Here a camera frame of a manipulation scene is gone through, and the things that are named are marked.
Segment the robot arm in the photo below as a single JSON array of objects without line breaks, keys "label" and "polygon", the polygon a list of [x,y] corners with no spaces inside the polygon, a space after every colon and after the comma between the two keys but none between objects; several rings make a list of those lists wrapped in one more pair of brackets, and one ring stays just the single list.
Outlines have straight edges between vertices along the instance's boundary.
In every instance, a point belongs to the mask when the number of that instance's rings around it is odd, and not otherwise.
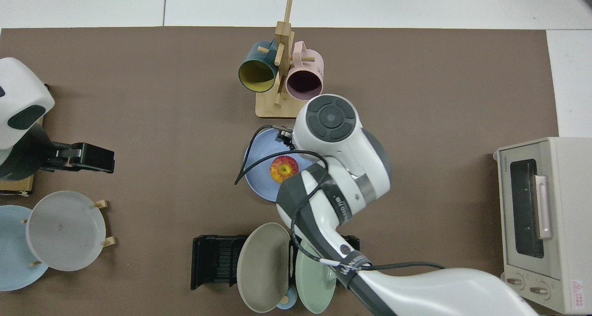
[{"label": "robot arm", "polygon": [[38,169],[112,173],[114,152],[88,143],[53,143],[36,121],[54,105],[39,78],[17,59],[0,59],[0,180]]},{"label": "robot arm", "polygon": [[296,149],[319,153],[328,167],[314,164],[284,181],[277,210],[287,225],[295,221],[296,234],[310,242],[372,314],[536,315],[499,278],[478,270],[444,269],[407,277],[368,270],[370,261],[335,229],[389,191],[393,168],[379,142],[362,129],[349,101],[331,94],[309,101],[296,118],[292,141]]}]

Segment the light green plate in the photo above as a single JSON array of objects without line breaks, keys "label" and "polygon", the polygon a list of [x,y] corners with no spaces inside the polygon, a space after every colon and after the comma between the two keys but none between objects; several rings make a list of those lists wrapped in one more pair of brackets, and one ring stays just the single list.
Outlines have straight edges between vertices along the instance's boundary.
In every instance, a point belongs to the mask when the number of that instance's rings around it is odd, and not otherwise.
[{"label": "light green plate", "polygon": [[[304,250],[317,255],[306,240],[301,243]],[[327,265],[313,261],[303,253],[296,256],[296,290],[298,297],[310,312],[320,314],[333,298],[336,276]]]}]

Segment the pink mug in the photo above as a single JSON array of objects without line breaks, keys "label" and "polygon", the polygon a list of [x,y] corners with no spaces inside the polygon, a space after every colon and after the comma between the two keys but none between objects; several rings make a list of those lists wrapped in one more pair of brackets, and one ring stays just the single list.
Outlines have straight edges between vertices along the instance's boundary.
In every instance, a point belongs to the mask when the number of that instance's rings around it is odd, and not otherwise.
[{"label": "pink mug", "polygon": [[315,50],[307,49],[304,41],[298,41],[294,44],[292,61],[294,65],[286,76],[288,94],[302,101],[320,95],[323,92],[323,57]]}]

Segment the white plate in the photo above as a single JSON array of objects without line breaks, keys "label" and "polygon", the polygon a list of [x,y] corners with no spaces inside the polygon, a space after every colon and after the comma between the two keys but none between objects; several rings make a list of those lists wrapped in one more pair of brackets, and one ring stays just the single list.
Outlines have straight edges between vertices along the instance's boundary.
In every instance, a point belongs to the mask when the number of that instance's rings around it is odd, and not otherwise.
[{"label": "white plate", "polygon": [[0,291],[31,285],[47,270],[45,264],[30,266],[37,259],[27,245],[27,227],[21,223],[30,214],[22,206],[0,206]]},{"label": "white plate", "polygon": [[265,223],[243,245],[236,269],[240,297],[254,312],[268,312],[288,290],[290,236],[279,223]]},{"label": "white plate", "polygon": [[[306,240],[300,244],[304,250],[318,255]],[[335,291],[336,276],[327,265],[313,261],[303,253],[296,255],[296,290],[304,307],[313,314],[324,312]]]},{"label": "white plate", "polygon": [[[277,130],[269,129],[261,132],[255,137],[245,168],[265,156],[290,150],[290,148],[283,143],[275,141],[277,134]],[[298,171],[305,170],[308,166],[313,164],[313,162],[302,158],[300,154],[288,154],[287,156],[296,160]],[[275,202],[275,199],[278,196],[279,186],[281,185],[274,181],[269,174],[269,167],[273,163],[273,160],[275,160],[275,158],[261,162],[245,175],[245,179],[251,189],[253,189],[256,194],[270,202]]]},{"label": "white plate", "polygon": [[27,243],[39,261],[76,271],[97,259],[105,221],[94,202],[80,193],[58,191],[40,200],[27,223]]}]

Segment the mug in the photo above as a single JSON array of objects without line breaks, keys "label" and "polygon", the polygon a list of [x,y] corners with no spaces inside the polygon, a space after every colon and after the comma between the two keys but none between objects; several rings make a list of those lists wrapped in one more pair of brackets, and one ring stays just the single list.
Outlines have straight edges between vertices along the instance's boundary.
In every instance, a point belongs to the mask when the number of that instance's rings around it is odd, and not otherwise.
[{"label": "mug", "polygon": [[278,67],[273,63],[276,54],[275,40],[254,44],[239,67],[241,84],[256,93],[270,90],[278,74]]},{"label": "mug", "polygon": [[308,101],[323,92],[323,57],[307,49],[303,41],[294,44],[294,65],[286,77],[286,90],[295,99]]}]

